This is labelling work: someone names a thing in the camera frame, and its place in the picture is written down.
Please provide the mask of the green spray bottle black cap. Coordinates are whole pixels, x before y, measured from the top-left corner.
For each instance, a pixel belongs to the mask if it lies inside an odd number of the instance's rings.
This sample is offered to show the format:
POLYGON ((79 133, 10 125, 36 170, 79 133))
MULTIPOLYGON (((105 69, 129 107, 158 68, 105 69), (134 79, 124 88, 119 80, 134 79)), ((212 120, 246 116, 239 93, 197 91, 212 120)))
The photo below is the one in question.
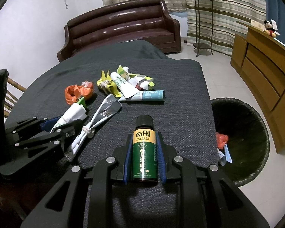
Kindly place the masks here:
POLYGON ((149 187, 158 182, 156 132, 150 115, 140 115, 136 119, 132 142, 132 173, 137 186, 149 187))

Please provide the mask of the white green packet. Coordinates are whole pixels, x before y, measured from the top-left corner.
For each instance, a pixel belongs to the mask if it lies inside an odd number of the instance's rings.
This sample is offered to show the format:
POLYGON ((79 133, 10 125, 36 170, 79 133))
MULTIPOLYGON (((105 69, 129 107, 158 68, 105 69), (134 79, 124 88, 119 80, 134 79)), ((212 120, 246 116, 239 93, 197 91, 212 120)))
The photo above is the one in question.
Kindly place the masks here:
POLYGON ((87 117, 86 112, 85 99, 84 97, 81 97, 78 102, 72 104, 70 108, 58 119, 50 132, 52 133, 55 128, 71 123, 75 120, 85 120, 87 117))

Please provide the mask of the twisted silver white tube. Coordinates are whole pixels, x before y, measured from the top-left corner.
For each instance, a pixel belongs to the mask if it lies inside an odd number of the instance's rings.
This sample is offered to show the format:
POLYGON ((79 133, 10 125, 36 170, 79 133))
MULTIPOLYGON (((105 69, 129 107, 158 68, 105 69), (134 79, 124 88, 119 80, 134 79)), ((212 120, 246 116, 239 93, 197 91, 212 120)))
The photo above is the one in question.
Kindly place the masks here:
POLYGON ((66 159, 69 162, 72 162, 85 139, 87 137, 92 138, 94 136, 96 128, 105 121, 109 120, 113 115, 115 115, 121 109, 121 107, 121 103, 114 97, 113 94, 110 94, 106 98, 104 98, 100 107, 93 115, 91 121, 87 125, 82 127, 82 130, 79 135, 68 147, 65 153, 66 159))

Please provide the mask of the light blue squeezed tube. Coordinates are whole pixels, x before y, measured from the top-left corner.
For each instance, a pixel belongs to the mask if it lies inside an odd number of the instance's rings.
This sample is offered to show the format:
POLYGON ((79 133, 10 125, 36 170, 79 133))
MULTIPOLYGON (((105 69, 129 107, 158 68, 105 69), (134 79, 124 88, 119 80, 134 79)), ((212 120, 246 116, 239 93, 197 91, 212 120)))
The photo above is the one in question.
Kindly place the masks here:
POLYGON ((232 163, 232 157, 230 155, 227 144, 223 146, 223 149, 217 148, 218 151, 218 162, 221 166, 225 166, 226 163, 232 163))

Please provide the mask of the red plastic bag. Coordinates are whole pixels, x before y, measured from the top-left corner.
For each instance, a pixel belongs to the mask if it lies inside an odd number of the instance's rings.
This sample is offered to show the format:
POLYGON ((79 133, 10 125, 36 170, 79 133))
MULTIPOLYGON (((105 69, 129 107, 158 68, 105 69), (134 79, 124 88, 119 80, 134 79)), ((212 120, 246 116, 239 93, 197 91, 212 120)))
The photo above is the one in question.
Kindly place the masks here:
POLYGON ((229 140, 229 137, 227 135, 216 132, 216 141, 217 141, 218 149, 222 150, 225 144, 227 144, 228 140, 229 140))

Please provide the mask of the black wicker trash bin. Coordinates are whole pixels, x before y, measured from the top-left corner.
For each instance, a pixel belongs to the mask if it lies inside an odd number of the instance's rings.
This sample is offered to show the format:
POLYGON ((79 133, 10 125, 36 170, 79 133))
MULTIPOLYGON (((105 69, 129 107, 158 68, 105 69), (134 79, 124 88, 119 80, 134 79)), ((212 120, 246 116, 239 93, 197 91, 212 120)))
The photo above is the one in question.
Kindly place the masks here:
POLYGON ((263 170, 270 152, 266 125, 251 105, 235 98, 211 100, 215 129, 229 137, 231 163, 222 171, 238 187, 252 182, 263 170))

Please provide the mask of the orange crumpled wrapper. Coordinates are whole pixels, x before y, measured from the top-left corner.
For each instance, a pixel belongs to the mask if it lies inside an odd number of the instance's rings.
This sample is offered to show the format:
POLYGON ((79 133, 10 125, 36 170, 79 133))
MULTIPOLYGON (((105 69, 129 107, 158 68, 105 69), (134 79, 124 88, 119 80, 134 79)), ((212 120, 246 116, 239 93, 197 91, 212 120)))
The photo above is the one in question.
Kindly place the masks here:
POLYGON ((78 102, 82 97, 88 100, 92 97, 94 91, 94 84, 89 81, 81 83, 81 85, 70 85, 65 88, 65 100, 68 105, 78 102))

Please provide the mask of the yellow crumpled wrapper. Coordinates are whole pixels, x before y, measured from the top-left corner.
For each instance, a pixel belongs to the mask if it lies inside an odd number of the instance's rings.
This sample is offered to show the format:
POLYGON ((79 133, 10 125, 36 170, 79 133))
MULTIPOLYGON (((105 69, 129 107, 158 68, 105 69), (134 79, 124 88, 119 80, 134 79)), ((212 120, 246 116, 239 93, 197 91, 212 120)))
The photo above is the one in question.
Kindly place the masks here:
POLYGON ((121 97, 121 92, 119 91, 115 82, 113 82, 110 77, 109 70, 105 73, 105 71, 101 71, 101 77, 97 81, 97 87, 102 90, 106 95, 112 94, 116 98, 121 97))

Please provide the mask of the teal white tube box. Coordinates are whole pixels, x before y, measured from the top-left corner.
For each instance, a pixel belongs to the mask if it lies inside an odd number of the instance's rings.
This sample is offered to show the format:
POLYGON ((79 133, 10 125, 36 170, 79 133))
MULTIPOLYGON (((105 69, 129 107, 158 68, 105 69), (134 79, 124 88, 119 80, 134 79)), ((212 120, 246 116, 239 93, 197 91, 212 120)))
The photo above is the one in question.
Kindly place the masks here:
POLYGON ((139 91, 137 94, 130 98, 125 98, 121 96, 119 102, 139 102, 139 101, 164 101, 165 91, 155 90, 155 91, 139 91))

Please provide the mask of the white green toothpaste tube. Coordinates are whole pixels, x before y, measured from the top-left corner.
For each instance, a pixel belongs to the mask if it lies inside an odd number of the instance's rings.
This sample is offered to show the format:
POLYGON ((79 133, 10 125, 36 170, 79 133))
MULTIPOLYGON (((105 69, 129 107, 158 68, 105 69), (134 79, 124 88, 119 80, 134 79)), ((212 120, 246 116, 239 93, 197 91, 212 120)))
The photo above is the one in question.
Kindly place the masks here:
POLYGON ((110 74, 110 77, 113 80, 113 82, 116 84, 116 86, 120 89, 120 91, 122 92, 122 95, 126 99, 136 95, 137 93, 139 93, 139 89, 137 89, 135 86, 133 86, 129 82, 127 82, 118 73, 112 72, 110 74))

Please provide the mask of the torn white green paper scraps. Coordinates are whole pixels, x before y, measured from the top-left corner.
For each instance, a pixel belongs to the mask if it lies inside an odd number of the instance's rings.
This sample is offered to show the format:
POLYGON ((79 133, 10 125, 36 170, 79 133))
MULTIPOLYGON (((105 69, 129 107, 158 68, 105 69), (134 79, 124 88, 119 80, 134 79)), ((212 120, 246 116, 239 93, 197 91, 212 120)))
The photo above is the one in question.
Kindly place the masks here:
POLYGON ((130 83, 140 91, 151 91, 155 87, 155 84, 153 83, 153 78, 143 74, 130 73, 128 67, 120 65, 117 68, 117 73, 128 83, 130 83))

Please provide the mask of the dark brown leather sofa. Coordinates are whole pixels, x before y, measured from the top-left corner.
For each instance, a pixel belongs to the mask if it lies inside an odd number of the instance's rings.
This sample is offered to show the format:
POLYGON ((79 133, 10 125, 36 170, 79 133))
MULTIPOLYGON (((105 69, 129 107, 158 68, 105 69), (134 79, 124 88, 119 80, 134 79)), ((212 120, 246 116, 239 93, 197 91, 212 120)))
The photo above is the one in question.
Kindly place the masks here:
POLYGON ((79 52, 114 43, 145 40, 165 54, 181 51, 180 23, 164 0, 130 0, 104 6, 67 22, 60 62, 79 52))

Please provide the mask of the wooden sideboard cabinet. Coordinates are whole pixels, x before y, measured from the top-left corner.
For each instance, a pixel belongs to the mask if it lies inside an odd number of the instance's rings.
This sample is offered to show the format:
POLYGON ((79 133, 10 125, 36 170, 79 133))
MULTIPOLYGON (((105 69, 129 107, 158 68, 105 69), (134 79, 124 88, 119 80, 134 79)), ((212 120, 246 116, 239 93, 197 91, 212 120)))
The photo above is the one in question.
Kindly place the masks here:
POLYGON ((235 35, 231 66, 260 106, 275 150, 285 150, 285 45, 247 23, 246 36, 235 35))

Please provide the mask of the striped beige curtain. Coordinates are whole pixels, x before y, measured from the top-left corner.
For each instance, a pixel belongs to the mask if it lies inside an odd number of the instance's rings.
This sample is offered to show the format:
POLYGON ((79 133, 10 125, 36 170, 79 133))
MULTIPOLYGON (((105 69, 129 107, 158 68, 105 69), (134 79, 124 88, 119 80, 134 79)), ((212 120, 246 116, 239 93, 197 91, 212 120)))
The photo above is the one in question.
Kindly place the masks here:
MULTIPOLYGON (((102 0, 111 5, 129 0, 102 0)), ((266 18, 266 0, 164 0, 169 12, 187 13, 187 43, 196 39, 212 42, 212 48, 231 55, 236 34, 245 35, 247 29, 240 22, 251 19, 263 23, 266 18)))

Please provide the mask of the small cardboard box on cabinet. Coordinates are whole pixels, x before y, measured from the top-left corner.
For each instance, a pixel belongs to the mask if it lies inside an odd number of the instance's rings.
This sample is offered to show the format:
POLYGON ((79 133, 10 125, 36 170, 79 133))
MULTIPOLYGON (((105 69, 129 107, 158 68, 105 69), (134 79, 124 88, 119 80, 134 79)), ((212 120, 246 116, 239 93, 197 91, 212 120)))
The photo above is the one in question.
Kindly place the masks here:
POLYGON ((256 29, 258 29, 258 30, 260 30, 260 31, 264 31, 264 29, 265 29, 265 25, 264 24, 262 24, 262 23, 260 23, 258 21, 255 21, 253 19, 251 19, 251 26, 256 28, 256 29))

